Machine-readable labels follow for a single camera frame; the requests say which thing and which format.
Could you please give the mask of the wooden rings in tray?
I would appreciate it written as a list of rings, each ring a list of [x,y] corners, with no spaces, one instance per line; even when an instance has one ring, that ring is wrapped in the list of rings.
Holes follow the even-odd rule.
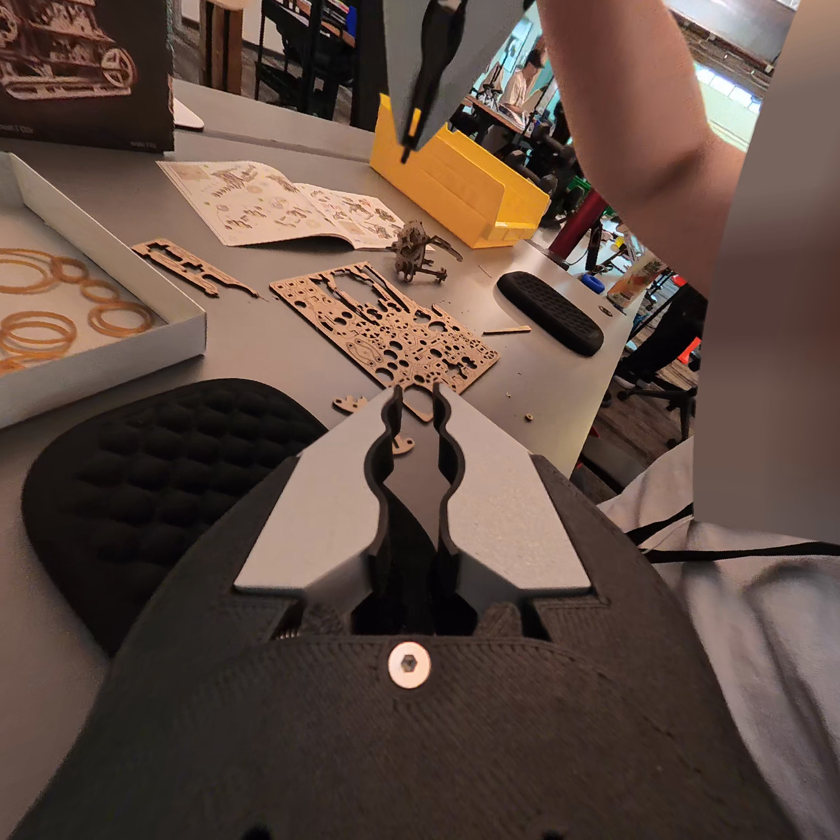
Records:
[[[62,360],[90,334],[125,340],[151,331],[156,316],[115,281],[93,276],[89,264],[36,248],[2,248],[3,297],[43,297],[53,308],[2,314],[1,375]]]

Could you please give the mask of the small plywood frame offcut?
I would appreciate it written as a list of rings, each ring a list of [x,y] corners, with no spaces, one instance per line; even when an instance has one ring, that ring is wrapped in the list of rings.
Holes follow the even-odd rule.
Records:
[[[202,291],[210,298],[219,297],[219,286],[244,291],[252,298],[263,297],[253,288],[230,276],[226,272],[196,257],[171,240],[156,238],[132,246],[132,251],[165,268],[180,279]]]

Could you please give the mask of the wooden display stand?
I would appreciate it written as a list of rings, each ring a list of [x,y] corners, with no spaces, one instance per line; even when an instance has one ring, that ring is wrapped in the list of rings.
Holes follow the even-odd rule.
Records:
[[[199,1],[199,79],[207,88],[239,95],[243,26],[249,1]]]

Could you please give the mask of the black padded wrist rest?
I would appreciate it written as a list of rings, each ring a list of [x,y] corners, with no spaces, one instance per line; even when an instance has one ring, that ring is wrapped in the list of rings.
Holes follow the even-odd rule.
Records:
[[[567,349],[591,358],[603,346],[598,324],[545,281],[526,271],[499,277],[499,292]]]
[[[108,659],[184,554],[327,433],[252,380],[183,385],[88,419],[35,460],[22,519],[38,560]]]

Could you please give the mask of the printed instruction booklet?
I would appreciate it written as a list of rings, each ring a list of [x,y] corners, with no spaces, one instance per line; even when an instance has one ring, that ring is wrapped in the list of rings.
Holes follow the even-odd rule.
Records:
[[[226,246],[335,237],[353,249],[389,249],[404,222],[374,196],[293,183],[255,161],[158,161]]]

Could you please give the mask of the large plywood parts sheet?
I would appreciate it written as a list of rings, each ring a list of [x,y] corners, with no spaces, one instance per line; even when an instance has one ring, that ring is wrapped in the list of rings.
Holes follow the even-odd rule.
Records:
[[[431,395],[440,383],[461,395],[500,359],[444,309],[417,303],[366,261],[270,288],[382,387]]]

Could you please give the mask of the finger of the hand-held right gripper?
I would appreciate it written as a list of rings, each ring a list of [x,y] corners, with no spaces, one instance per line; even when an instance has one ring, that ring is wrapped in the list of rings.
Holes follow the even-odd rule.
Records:
[[[442,59],[442,8],[439,2],[384,2],[385,51],[400,162],[426,142]]]
[[[447,122],[526,11],[523,1],[430,2],[417,76],[417,148]]]

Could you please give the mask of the dark partly built wooden model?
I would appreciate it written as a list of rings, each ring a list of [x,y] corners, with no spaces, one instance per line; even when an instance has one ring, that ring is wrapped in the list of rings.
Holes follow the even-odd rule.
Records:
[[[396,274],[405,282],[412,282],[417,274],[429,275],[437,283],[446,281],[447,270],[436,269],[434,261],[426,256],[430,248],[441,248],[458,262],[463,261],[462,255],[447,240],[427,234],[422,223],[416,220],[400,228],[388,248],[395,255]]]

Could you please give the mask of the printed can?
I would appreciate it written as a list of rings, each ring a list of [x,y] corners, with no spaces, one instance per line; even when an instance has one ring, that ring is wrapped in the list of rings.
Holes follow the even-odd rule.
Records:
[[[651,256],[637,259],[606,293],[606,299],[618,309],[625,310],[662,273],[665,264]]]

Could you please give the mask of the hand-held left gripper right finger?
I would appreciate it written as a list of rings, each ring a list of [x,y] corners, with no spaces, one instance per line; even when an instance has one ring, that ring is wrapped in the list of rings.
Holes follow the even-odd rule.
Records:
[[[434,385],[439,579],[478,616],[488,607],[589,595],[592,583],[532,454],[449,386]]]

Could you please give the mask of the yellow plastic bin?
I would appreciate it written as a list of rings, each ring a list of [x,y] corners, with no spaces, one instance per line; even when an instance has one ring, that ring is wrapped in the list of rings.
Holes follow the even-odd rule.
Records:
[[[401,162],[390,99],[381,94],[370,166],[472,249],[530,239],[550,196],[460,132],[442,128]]]

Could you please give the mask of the black office chair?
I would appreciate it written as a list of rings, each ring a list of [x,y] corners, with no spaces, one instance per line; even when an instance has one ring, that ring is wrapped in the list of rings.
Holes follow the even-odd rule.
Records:
[[[707,314],[707,299],[689,284],[681,286],[668,301],[665,314],[638,350],[621,360],[613,375],[622,389],[617,398],[632,396],[666,400],[666,411],[679,410],[680,437],[671,438],[672,449],[687,440],[690,420],[696,414],[697,387],[671,389],[657,373],[674,362],[697,339],[701,339]]]

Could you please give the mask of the red tube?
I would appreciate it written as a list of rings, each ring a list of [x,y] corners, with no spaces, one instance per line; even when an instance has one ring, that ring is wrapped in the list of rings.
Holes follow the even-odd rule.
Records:
[[[554,261],[567,261],[571,251],[584,234],[598,223],[607,207],[606,200],[591,188],[581,205],[570,215],[549,246],[549,256]]]

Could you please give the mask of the person's right forearm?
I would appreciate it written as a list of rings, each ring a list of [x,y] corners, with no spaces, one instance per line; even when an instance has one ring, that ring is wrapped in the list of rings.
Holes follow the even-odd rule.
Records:
[[[537,2],[584,175],[705,298],[745,153],[708,121],[694,61],[659,1]]]

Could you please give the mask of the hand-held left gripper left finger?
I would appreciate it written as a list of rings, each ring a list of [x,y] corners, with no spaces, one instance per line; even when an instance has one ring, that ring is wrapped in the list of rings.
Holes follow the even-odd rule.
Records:
[[[386,388],[298,457],[234,582],[349,615],[385,584],[391,564],[383,489],[394,469],[403,390]]]

